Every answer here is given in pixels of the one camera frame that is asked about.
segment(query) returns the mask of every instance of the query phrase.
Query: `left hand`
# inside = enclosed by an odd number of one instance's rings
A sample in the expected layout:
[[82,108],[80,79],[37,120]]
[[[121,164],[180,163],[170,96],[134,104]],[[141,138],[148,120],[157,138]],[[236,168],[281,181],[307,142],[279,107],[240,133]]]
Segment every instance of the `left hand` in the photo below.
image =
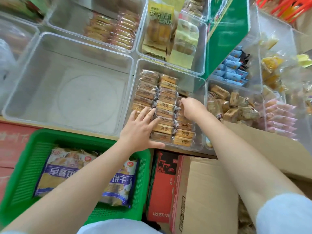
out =
[[163,149],[165,147],[164,143],[149,139],[150,133],[159,123],[160,118],[152,120],[155,113],[154,108],[146,115],[147,111],[148,108],[144,108],[137,119],[135,119],[136,111],[133,111],[126,126],[120,133],[119,141],[130,148],[131,153],[143,151],[148,148]]

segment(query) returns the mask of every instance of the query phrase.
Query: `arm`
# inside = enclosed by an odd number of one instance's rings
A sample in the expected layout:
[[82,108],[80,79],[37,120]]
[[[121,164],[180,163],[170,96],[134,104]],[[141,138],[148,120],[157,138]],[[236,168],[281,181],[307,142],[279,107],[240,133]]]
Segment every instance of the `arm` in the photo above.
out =
[[283,193],[303,195],[258,150],[224,126],[199,101],[187,98],[181,102],[184,115],[195,121],[208,136],[254,224],[259,209],[271,198]]
[[77,233],[87,221],[111,178],[137,151],[164,148],[163,143],[149,140],[159,118],[154,109],[146,116],[145,108],[135,120],[135,111],[120,133],[120,139],[105,153],[69,177],[53,191],[10,223],[3,231],[28,234]]

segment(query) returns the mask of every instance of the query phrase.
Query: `forearm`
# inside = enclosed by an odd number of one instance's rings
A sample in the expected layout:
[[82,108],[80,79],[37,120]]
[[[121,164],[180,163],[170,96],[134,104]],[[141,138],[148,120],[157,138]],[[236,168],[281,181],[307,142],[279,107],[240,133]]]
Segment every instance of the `forearm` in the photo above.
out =
[[276,195],[302,192],[259,151],[224,126],[208,111],[197,124],[211,141],[218,159],[233,181],[255,221],[260,207]]
[[76,233],[88,219],[111,178],[130,156],[131,152],[126,146],[116,142],[27,209],[4,231]]

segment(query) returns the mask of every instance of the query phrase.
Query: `red cardboard box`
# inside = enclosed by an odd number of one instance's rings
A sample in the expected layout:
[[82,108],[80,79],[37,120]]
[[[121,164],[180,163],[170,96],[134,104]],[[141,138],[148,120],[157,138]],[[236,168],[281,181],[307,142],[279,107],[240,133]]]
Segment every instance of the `red cardboard box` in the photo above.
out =
[[172,234],[182,234],[190,166],[191,156],[179,155],[169,221],[169,229]]
[[0,167],[15,168],[30,135],[37,128],[0,123]]
[[6,184],[8,183],[13,170],[13,168],[0,168],[0,202],[3,199]]
[[156,150],[150,179],[146,217],[169,223],[178,154]]

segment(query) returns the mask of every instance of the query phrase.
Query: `green basket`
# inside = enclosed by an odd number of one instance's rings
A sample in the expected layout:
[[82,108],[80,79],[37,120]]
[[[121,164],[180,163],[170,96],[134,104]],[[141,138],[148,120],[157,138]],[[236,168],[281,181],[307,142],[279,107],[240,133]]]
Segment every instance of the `green basket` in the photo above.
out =
[[[0,205],[1,225],[3,227],[8,225],[39,200],[38,197],[33,197],[33,194],[45,161],[55,145],[79,148],[86,151],[105,152],[113,144],[115,144],[113,140],[57,130],[41,129],[34,132],[7,184],[6,192]],[[130,200],[131,207],[112,207],[99,202],[85,224],[117,218],[141,220],[149,183],[151,154],[147,149],[134,153],[131,158],[140,158],[134,192]]]

